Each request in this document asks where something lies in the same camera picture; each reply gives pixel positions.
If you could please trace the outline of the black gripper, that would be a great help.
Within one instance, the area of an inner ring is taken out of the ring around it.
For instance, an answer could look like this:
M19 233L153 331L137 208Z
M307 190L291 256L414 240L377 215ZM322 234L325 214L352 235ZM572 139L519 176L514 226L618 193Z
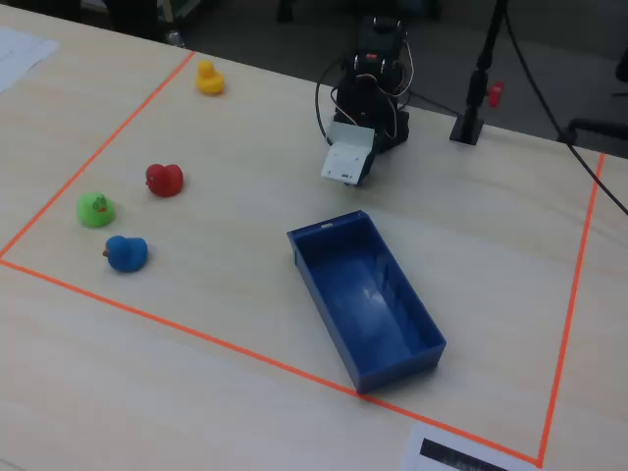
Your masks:
M343 183L348 185L362 185L369 175L376 157L373 146L357 143L345 143L343 145L344 170L342 171Z

